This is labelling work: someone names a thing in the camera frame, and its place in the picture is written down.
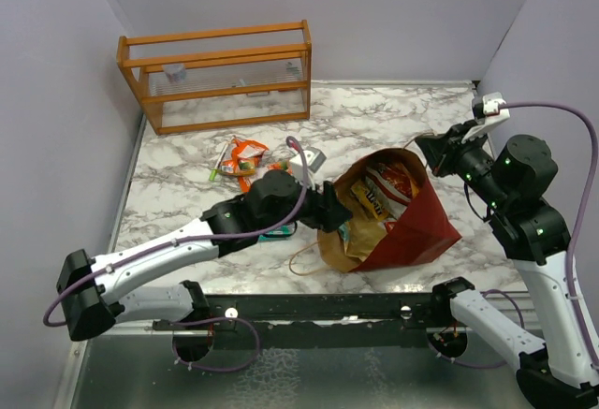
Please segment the gold teal chips bag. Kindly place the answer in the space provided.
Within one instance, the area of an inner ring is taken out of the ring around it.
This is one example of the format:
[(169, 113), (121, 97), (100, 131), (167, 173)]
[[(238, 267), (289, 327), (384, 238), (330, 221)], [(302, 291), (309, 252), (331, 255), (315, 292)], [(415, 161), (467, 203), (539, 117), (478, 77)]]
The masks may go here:
[(344, 252), (365, 261), (387, 232), (351, 193), (342, 196), (341, 202), (352, 213), (352, 218), (338, 229)]

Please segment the orange white snack packet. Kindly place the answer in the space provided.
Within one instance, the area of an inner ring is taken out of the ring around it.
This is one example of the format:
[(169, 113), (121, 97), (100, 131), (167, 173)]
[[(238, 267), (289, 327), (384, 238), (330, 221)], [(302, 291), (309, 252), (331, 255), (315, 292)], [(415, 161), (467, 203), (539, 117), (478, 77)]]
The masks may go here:
[(226, 176), (253, 175), (269, 147), (253, 139), (234, 137), (230, 142), (218, 173)]

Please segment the orange silver snack packet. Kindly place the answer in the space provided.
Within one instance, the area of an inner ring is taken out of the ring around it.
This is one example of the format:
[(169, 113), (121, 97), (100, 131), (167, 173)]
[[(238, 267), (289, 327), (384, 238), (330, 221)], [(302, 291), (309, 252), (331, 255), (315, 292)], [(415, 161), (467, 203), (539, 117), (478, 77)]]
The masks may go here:
[(238, 178), (241, 191), (243, 193), (247, 193), (255, 181), (263, 178), (264, 175), (271, 170), (282, 170), (288, 174), (292, 173), (292, 168), (288, 160), (277, 161), (259, 166), (253, 175), (240, 176)]

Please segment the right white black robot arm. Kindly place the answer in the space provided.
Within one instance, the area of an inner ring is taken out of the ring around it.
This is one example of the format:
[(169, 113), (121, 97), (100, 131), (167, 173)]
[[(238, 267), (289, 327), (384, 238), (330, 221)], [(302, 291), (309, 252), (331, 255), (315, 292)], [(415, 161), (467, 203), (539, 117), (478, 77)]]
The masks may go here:
[(542, 334), (532, 335), (488, 303), (480, 292), (455, 279), (430, 303), (439, 325), (465, 324), (515, 373), (521, 393), (534, 408), (595, 408), (598, 371), (584, 343), (575, 309), (577, 285), (566, 276), (571, 236), (561, 214), (543, 198), (558, 172), (547, 144), (515, 135), (497, 158), (472, 137), (475, 122), (456, 124), (443, 135), (421, 135), (416, 145), (433, 175), (457, 175), (487, 205), (493, 236), (528, 289)]

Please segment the teal Fox's candy bag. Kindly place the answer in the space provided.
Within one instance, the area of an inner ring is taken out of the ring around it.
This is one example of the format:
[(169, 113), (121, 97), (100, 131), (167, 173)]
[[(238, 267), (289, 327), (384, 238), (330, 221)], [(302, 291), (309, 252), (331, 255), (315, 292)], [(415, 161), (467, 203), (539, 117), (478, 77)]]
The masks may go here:
[(279, 226), (272, 231), (269, 231), (259, 237), (259, 241), (284, 241), (291, 238), (298, 229), (298, 223)]

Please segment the red white chips bag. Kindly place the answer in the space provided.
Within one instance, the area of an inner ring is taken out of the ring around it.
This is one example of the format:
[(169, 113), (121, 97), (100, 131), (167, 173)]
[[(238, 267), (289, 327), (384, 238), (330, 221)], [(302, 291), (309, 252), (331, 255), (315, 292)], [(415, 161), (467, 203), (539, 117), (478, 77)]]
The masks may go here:
[(403, 164), (370, 163), (364, 182), (382, 207), (386, 225), (399, 219), (419, 193), (416, 182)]

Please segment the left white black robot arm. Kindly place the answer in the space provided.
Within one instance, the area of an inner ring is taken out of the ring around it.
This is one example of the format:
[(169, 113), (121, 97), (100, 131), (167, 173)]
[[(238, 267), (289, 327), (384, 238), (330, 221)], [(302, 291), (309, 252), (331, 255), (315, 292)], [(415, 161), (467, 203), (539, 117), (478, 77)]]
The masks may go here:
[(194, 297), (193, 287), (151, 287), (151, 281), (253, 246), (279, 226), (299, 222), (330, 233), (351, 217), (333, 183), (309, 185), (271, 170), (247, 193), (213, 205), (168, 235), (111, 254), (91, 257), (83, 249), (68, 254), (51, 307), (62, 309), (61, 324), (73, 342), (125, 321), (163, 319), (196, 329), (206, 320), (207, 307)]

